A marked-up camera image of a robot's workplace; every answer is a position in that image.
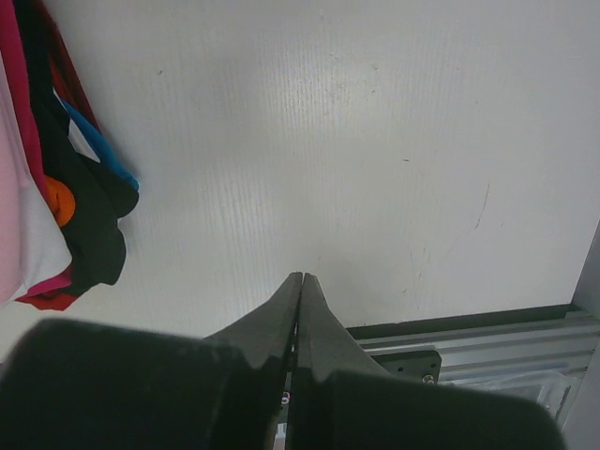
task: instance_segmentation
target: fabric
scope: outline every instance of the fabric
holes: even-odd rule
[[[71,120],[54,95],[52,70],[34,1],[13,0],[13,6],[29,73],[44,172],[65,185],[75,199],[75,211],[60,229],[72,255],[71,285],[60,292],[77,297],[96,284],[114,284],[119,278],[126,247],[117,217],[135,206],[138,193],[109,169],[73,149],[68,139]],[[32,303],[36,299],[23,301]]]
[[[67,109],[69,117],[82,132],[84,138],[100,159],[100,162],[108,167],[113,173],[116,173],[119,177],[127,181],[135,190],[139,190],[140,185],[138,184],[138,181],[127,171],[127,169],[125,169],[125,167],[123,167],[121,161],[116,157],[114,151],[98,130],[75,110],[75,108],[64,100],[62,100],[62,102],[63,106]]]
[[[67,46],[58,31],[56,23],[44,6],[42,0],[31,0],[31,5],[37,14],[37,24],[42,30],[46,49],[50,56],[50,72],[56,75],[55,77],[52,77],[56,91],[60,97],[70,98],[71,101],[69,103],[77,108],[77,110],[82,113],[83,117],[96,127],[96,129],[99,129],[98,121],[96,120],[96,117],[94,117],[92,108],[87,101],[82,84],[77,76],[77,71],[71,62]]]
[[[21,288],[19,179],[4,121],[0,122],[0,305]]]
[[[70,307],[78,297],[62,292],[47,292],[34,297],[29,297],[23,303],[33,305],[37,309],[46,310],[52,309],[55,311],[64,311]]]
[[[27,165],[37,188],[45,198],[46,182],[41,164],[38,129],[29,106],[29,84],[23,46],[14,7],[10,0],[0,0],[0,52],[5,62],[5,72]]]
[[[95,162],[100,162],[100,158],[94,153],[89,142],[83,136],[82,131],[73,121],[70,121],[68,124],[68,140],[71,142],[71,145],[73,145],[73,148],[77,153],[84,155]]]
[[[0,63],[4,65],[0,53]],[[27,167],[19,126],[6,73],[0,70],[0,121],[7,136],[19,183],[21,286],[8,301],[27,293],[40,282],[60,275],[71,262],[63,235],[54,222]],[[65,287],[61,278],[53,286]]]
[[[59,227],[64,227],[75,214],[75,197],[64,184],[50,176],[46,176],[48,189],[48,206]]]

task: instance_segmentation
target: white cloth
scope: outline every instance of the white cloth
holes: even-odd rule
[[[17,171],[21,221],[21,287],[9,299],[0,299],[0,302],[6,303],[26,294],[29,288],[39,282],[64,272],[71,263],[71,254],[29,172],[3,67],[0,53],[0,127],[2,134],[8,138]]]
[[[54,93],[54,96],[58,98],[60,106],[62,106],[65,110],[66,108],[63,105],[63,101],[58,96],[56,90],[53,89],[52,91]],[[82,131],[79,129],[77,124],[70,119],[70,117],[68,119],[68,141],[71,143],[71,145],[73,145],[73,149],[80,155],[84,155],[85,157],[88,157],[95,162],[100,162],[100,158],[98,157],[98,155],[96,155],[96,153],[94,153],[94,150],[90,146],[89,142],[83,136]]]

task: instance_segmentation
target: red cloth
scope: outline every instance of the red cloth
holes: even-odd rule
[[[37,14],[39,14],[43,27],[42,31],[46,38],[54,89],[60,97],[66,99],[70,105],[79,111],[90,124],[96,129],[100,129],[54,19],[42,0],[32,0],[32,4]]]
[[[22,303],[28,303],[37,309],[53,309],[55,311],[64,311],[70,307],[77,297],[62,292],[47,292],[35,297],[20,299]]]
[[[15,9],[11,0],[0,0],[0,52],[2,52],[5,64],[8,88],[12,96],[12,105],[17,116],[29,172],[31,172],[39,192],[44,199],[47,199],[46,179],[41,165],[38,126],[29,103],[29,77]]]

